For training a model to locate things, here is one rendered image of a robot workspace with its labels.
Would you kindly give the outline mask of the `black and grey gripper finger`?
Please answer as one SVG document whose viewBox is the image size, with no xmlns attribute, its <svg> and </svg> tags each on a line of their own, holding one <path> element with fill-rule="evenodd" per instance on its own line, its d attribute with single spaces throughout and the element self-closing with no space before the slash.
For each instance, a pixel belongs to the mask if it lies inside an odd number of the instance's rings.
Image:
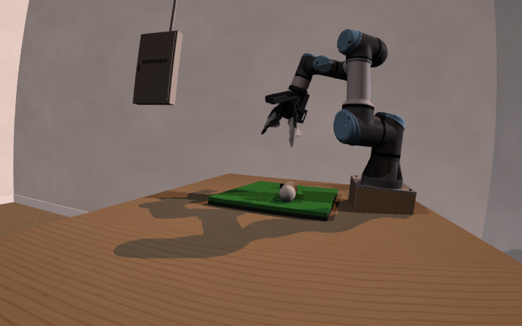
<svg viewBox="0 0 522 326">
<path fill-rule="evenodd" d="M 279 105 L 278 105 L 279 106 Z M 271 113 L 269 114 L 269 117 L 265 123 L 265 126 L 262 130 L 262 133 L 261 134 L 264 134 L 266 132 L 266 130 L 268 129 L 268 127 L 278 127 L 280 125 L 280 122 L 279 120 L 282 118 L 279 116 L 278 112 L 277 112 L 277 108 L 278 106 L 276 106 L 272 111 Z"/>
<path fill-rule="evenodd" d="M 301 136 L 301 131 L 297 128 L 298 118 L 299 118 L 299 115 L 297 113 L 297 109 L 293 108 L 292 114 L 290 115 L 290 119 L 288 121 L 288 125 L 290 127 L 290 131 L 289 131 L 290 138 L 289 138 L 289 141 L 290 141 L 291 147 L 293 147 L 293 145 L 294 145 L 295 137 L 296 136 Z"/>
</svg>

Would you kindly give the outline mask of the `green mat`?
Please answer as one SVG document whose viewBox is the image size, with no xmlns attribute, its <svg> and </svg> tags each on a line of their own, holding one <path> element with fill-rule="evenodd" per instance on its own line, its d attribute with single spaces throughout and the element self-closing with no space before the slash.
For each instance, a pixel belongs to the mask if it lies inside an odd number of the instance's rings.
<svg viewBox="0 0 522 326">
<path fill-rule="evenodd" d="M 279 190 L 283 185 L 284 183 L 258 181 L 210 196 L 208 204 L 258 213 L 327 221 L 336 200 L 337 189 L 298 185 L 295 198 L 286 202 L 279 197 Z"/>
</svg>

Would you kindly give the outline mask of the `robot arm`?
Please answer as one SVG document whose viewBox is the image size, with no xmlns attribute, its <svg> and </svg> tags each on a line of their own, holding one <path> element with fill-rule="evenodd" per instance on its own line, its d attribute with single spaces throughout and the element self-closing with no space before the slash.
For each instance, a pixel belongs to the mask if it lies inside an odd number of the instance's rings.
<svg viewBox="0 0 522 326">
<path fill-rule="evenodd" d="M 346 60 L 339 62 L 304 53 L 291 85 L 307 91 L 313 75 L 346 80 L 346 101 L 342 104 L 343 110 L 335 115 L 334 134 L 341 143 L 372 147 L 362 183 L 400 189 L 404 119 L 391 113 L 374 115 L 370 102 L 371 67 L 380 66 L 388 56 L 386 44 L 380 40 L 361 31 L 345 29 L 339 35 L 337 48 Z"/>
</svg>

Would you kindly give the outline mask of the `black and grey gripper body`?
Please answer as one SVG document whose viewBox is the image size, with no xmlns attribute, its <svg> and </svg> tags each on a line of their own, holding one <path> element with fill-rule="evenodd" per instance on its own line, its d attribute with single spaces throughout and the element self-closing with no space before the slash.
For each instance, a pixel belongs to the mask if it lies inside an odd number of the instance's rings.
<svg viewBox="0 0 522 326">
<path fill-rule="evenodd" d="M 292 114 L 293 108 L 296 108 L 297 113 L 299 115 L 297 122 L 303 123 L 306 116 L 304 116 L 303 120 L 302 120 L 302 118 L 303 118 L 304 114 L 305 115 L 307 114 L 307 110 L 305 109 L 305 107 L 306 107 L 306 104 L 307 104 L 307 101 L 308 101 L 310 95 L 308 94 L 308 92 L 306 90 L 304 90 L 300 87 L 294 86 L 294 85 L 290 85 L 288 89 L 293 92 L 297 92 L 299 94 L 299 97 L 297 95 L 297 99 L 293 99 L 290 101 L 280 103 L 277 108 L 277 112 L 278 112 L 278 114 L 280 114 L 279 115 L 280 117 L 283 117 L 283 118 L 289 120 L 290 115 Z"/>
</svg>

